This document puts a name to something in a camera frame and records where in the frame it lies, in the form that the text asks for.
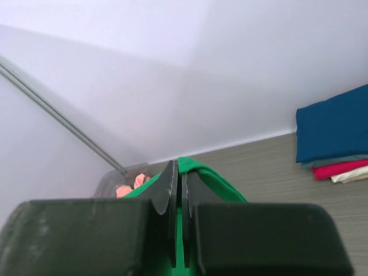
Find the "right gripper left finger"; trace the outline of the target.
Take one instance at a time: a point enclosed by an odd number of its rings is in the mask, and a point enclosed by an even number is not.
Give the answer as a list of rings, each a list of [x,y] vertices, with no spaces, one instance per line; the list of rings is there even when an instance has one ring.
[[[1,230],[2,275],[170,275],[177,163],[133,197],[33,200]]]

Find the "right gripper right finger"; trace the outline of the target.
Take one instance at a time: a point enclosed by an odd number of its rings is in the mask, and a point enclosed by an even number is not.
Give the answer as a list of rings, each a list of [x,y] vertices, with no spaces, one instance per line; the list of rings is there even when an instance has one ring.
[[[315,204],[230,203],[196,172],[182,177],[190,275],[353,275],[328,212]]]

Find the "green t shirt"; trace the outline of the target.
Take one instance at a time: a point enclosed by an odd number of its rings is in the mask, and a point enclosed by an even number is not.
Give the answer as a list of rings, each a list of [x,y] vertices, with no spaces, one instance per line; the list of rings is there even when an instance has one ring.
[[[178,160],[171,160],[158,175],[152,177],[148,182],[127,194],[125,197],[133,198],[142,195],[154,182],[165,174],[169,180],[180,180],[181,176],[187,173],[197,173],[200,180],[210,188],[217,196],[226,202],[246,202],[247,200],[220,174],[212,168],[189,157],[180,157]],[[190,271],[185,267],[184,246],[182,238],[182,209],[175,208],[175,249],[176,267],[171,269],[171,275],[189,275]]]

